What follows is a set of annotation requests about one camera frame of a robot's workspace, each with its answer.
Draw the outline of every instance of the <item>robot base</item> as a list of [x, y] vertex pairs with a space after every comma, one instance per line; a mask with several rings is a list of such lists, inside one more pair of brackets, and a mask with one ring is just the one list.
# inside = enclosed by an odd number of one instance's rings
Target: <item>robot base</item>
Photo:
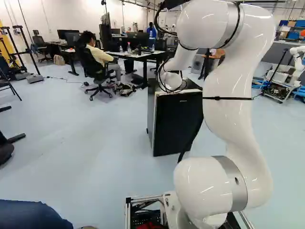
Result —
[[[145, 209], [148, 206], [155, 207], [156, 203], [160, 203], [160, 207], [158, 208], [158, 210], [149, 210], [147, 211], [147, 213], [151, 213], [151, 215], [146, 214], [146, 216], [143, 216], [143, 212], [141, 211], [143, 211], [143, 209]], [[253, 225], [246, 218], [244, 213], [239, 212], [239, 214], [243, 222], [245, 223], [246, 228], [254, 229]], [[215, 229], [215, 228], [240, 229], [241, 228], [232, 212], [229, 212], [227, 214], [226, 221], [222, 226], [220, 227], [210, 226], [209, 224], [215, 224], [215, 222], [217, 221], [215, 219], [217, 218], [218, 216], [213, 219], [211, 219], [211, 217], [205, 219], [207, 223], [206, 228], [207, 229]], [[158, 221], [160, 225], [164, 225], [165, 229], [198, 229], [197, 227], [195, 227], [193, 223], [189, 221], [187, 215], [185, 214], [183, 209], [181, 209], [180, 202], [174, 191], [166, 192], [160, 196], [126, 198], [125, 229], [136, 229], [142, 224], [147, 223], [152, 219], [157, 219], [154, 221]]]

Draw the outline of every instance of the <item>yellow pillar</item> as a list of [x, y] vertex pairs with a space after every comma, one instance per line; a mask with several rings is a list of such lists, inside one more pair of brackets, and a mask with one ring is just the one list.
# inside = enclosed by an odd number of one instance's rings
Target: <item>yellow pillar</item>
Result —
[[[0, 33], [0, 37], [3, 38], [3, 41], [4, 41], [4, 43], [5, 43], [5, 46], [6, 46], [6, 48], [8, 49], [9, 53], [14, 53], [14, 48], [13, 48], [12, 43], [10, 42], [10, 38], [8, 37], [8, 35], [2, 35], [2, 34]], [[9, 55], [7, 54], [7, 52], [6, 52], [6, 50], [5, 50], [4, 45], [2, 44], [2, 42], [0, 42], [0, 50], [1, 50], [1, 53], [2, 53], [2, 55], [4, 56], [5, 60], [6, 60], [8, 63], [10, 63], [10, 57], [9, 57]]]

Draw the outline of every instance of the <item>backpack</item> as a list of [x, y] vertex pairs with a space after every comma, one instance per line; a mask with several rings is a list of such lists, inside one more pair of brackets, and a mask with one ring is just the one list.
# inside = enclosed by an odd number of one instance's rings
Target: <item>backpack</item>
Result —
[[54, 64], [56, 65], [65, 65], [65, 60], [62, 56], [54, 55]]
[[131, 84], [123, 84], [123, 86], [115, 86], [114, 93], [119, 94], [120, 96], [129, 97], [132, 93], [136, 92], [136, 87]]

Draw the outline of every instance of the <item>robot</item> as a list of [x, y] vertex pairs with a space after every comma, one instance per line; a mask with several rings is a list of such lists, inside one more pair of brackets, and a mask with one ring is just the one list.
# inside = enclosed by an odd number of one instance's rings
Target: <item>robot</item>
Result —
[[293, 47], [289, 50], [290, 54], [293, 56], [295, 61], [295, 71], [292, 74], [292, 79], [290, 82], [294, 82], [299, 79], [301, 74], [305, 70], [305, 66], [302, 63], [301, 55], [299, 52], [305, 53], [305, 46]]
[[275, 24], [265, 9], [222, 0], [165, 0], [160, 9], [183, 3], [176, 24], [179, 45], [175, 56], [160, 66], [159, 81], [174, 91], [182, 84], [174, 71], [186, 69], [198, 48], [225, 49], [224, 62], [204, 81], [203, 113], [208, 128], [226, 142], [226, 153], [177, 165], [175, 191], [165, 194], [166, 215], [170, 228], [214, 229], [228, 212], [259, 207], [273, 191], [253, 134], [251, 83], [274, 41]]

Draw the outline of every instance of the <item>gray floor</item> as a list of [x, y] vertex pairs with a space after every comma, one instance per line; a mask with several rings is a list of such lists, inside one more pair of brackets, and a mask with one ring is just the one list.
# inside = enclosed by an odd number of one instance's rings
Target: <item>gray floor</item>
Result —
[[[142, 74], [142, 64], [136, 67]], [[80, 66], [80, 76], [68, 70], [68, 65], [40, 67], [44, 76], [92, 82]], [[189, 72], [184, 76], [198, 77]], [[90, 102], [80, 83], [46, 79], [13, 85], [23, 101], [8, 90], [0, 93], [1, 106], [12, 105], [0, 114], [0, 127], [7, 137], [23, 132], [27, 137], [15, 144], [13, 159], [0, 169], [1, 199], [42, 201], [75, 227], [121, 229], [126, 197], [173, 190], [178, 155], [152, 157], [145, 131], [146, 89], [129, 98], [99, 95]], [[261, 96], [253, 101], [255, 135], [275, 187], [266, 205], [246, 211], [257, 229], [303, 228], [304, 113], [299, 101], [278, 104]], [[188, 156], [224, 151], [224, 143], [203, 125]]]

